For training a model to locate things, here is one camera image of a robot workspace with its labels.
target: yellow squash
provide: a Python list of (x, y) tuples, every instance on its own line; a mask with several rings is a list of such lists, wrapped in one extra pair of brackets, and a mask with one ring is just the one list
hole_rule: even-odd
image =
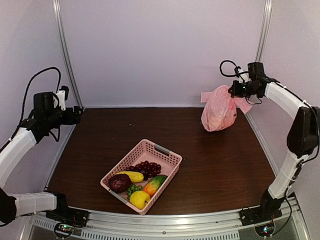
[(136, 171), (121, 171), (117, 174), (127, 174), (131, 180), (131, 182), (135, 183), (141, 183), (144, 180), (144, 175), (140, 172)]

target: brown wooden table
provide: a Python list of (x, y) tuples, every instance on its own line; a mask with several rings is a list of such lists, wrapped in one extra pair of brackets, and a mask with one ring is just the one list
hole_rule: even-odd
[(86, 109), (49, 184), (72, 207), (135, 214), (101, 185), (141, 139), (180, 154), (172, 182), (148, 214), (193, 214), (260, 204), (274, 174), (245, 116), (233, 126), (206, 132), (202, 108)]

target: bunch of red grapes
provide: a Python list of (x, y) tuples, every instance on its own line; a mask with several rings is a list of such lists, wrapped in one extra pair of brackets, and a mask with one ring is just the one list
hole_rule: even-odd
[(143, 180), (154, 178), (161, 173), (161, 165), (155, 162), (142, 161), (135, 166), (129, 166), (126, 171), (139, 172), (143, 174)]

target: white wall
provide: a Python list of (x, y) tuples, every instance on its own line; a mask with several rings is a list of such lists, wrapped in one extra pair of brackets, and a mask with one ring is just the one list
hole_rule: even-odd
[(202, 106), (232, 81), (219, 64), (255, 60), (265, 1), (65, 0), (61, 11), (85, 107)]
[[(0, 7), (0, 145), (15, 130), (29, 79), (38, 71), (56, 66), (61, 84), (69, 85), (62, 58), (52, 0), (1, 1)], [(33, 94), (55, 91), (58, 74), (51, 70), (38, 76), (29, 89), (25, 117), (33, 107)], [(72, 93), (68, 106), (75, 105)], [(4, 190), (8, 193), (43, 191), (57, 152), (71, 127), (61, 128), (61, 139), (44, 138), (15, 168)], [(1, 240), (17, 239), (24, 219), (0, 228)]]
[[(272, 20), (263, 54), (266, 74), (309, 103), (320, 106), (320, 2), (273, 1)], [(292, 120), (267, 99), (251, 111), (274, 159), (276, 171), (286, 154)], [(294, 185), (311, 239), (320, 235), (320, 157), (304, 166)]]

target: purple vegetable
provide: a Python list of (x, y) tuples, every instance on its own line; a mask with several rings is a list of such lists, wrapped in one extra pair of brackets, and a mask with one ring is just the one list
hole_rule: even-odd
[(127, 174), (117, 174), (109, 179), (109, 186), (112, 191), (120, 194), (131, 186), (132, 182)]

